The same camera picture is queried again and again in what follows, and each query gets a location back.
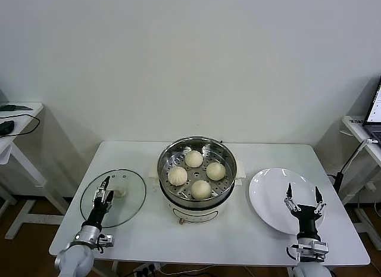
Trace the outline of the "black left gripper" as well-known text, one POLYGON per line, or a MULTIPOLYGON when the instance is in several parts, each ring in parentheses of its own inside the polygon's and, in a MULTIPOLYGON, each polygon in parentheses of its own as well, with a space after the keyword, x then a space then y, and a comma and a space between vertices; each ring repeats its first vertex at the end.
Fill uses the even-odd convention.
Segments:
POLYGON ((110 176, 107 176, 95 191, 93 197, 94 207, 91 210, 90 215, 87 219, 87 225, 89 226, 94 226, 98 229, 102 229, 103 218, 108 213, 111 207, 112 200, 114 198, 113 190, 111 190, 106 197, 109 182, 110 176))

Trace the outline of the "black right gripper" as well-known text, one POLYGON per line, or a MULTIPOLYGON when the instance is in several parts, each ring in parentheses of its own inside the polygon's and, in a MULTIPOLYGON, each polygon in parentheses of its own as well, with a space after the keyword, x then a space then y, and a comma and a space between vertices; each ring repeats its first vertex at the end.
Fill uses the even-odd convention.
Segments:
POLYGON ((316 221, 322 217, 326 203, 317 186, 315 186, 316 207, 296 204, 293 200, 292 185, 289 183, 284 203, 292 215, 298 219, 299 232, 297 236, 318 236, 316 221))

